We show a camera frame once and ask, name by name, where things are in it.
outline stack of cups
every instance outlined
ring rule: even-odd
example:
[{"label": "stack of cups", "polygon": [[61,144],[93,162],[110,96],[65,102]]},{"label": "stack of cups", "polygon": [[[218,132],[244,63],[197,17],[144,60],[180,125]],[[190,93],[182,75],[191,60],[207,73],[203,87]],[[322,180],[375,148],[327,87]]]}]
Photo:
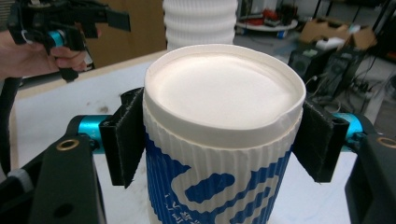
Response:
[{"label": "stack of cups", "polygon": [[232,44],[236,0],[163,0],[167,49]]},{"label": "stack of cups", "polygon": [[305,86],[233,45],[173,50],[143,100],[151,223],[265,223],[300,125]]}]

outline blue and white cup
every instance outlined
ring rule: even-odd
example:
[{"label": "blue and white cup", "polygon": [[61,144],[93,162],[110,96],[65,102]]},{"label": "blue and white cup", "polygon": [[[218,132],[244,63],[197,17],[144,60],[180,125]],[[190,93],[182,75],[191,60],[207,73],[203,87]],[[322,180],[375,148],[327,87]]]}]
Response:
[{"label": "blue and white cup", "polygon": [[143,100],[151,223],[265,223],[303,113],[281,61],[233,45],[154,62]]}]

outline cardboard box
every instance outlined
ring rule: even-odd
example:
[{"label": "cardboard box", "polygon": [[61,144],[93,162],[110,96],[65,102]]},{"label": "cardboard box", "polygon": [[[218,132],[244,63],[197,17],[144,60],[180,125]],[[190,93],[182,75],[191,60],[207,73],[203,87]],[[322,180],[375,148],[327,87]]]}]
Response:
[{"label": "cardboard box", "polygon": [[346,45],[358,49],[368,49],[376,44],[375,34],[370,26],[361,26],[359,31],[354,33],[350,30],[351,24],[344,21],[314,19],[305,25],[300,41],[309,44],[323,38],[339,37],[345,39]]}]

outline background desk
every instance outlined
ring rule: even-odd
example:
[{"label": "background desk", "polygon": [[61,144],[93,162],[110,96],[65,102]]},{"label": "background desk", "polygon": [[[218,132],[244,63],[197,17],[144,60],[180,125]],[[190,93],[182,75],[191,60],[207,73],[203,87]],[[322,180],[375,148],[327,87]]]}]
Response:
[{"label": "background desk", "polygon": [[[20,91],[11,120],[14,168],[59,139],[74,116],[116,112],[120,94],[143,86],[146,69],[163,54],[93,70],[73,83],[58,80]],[[332,183],[318,184],[292,154],[269,223],[349,223],[344,185],[355,159],[353,153],[342,153]],[[107,222],[149,223],[145,156],[128,189],[111,186],[105,155],[94,155],[94,160]]]}]

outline blue logo on cup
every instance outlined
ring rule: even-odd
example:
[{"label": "blue logo on cup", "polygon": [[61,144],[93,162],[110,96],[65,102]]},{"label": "blue logo on cup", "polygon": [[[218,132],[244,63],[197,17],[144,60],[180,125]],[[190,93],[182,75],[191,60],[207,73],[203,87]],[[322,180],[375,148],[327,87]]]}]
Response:
[{"label": "blue logo on cup", "polygon": [[[237,191],[232,197],[216,207],[204,206],[204,210],[190,209],[190,204],[202,204],[216,200],[222,193],[234,192],[235,177],[231,174],[212,174],[202,179],[197,185],[189,186],[183,190],[180,201],[175,190],[175,182],[186,175],[194,167],[185,165],[163,154],[161,149],[146,136],[147,169],[148,169],[148,195],[154,213],[162,223],[186,224],[214,224],[214,223],[265,223],[274,207],[275,198],[279,191],[280,182],[285,173],[291,150],[277,162],[270,163],[258,171],[250,172],[250,179],[245,189]],[[267,182],[275,182],[275,188],[265,187]],[[252,198],[246,203],[246,197]],[[242,207],[241,211],[234,211],[234,207]]]}]

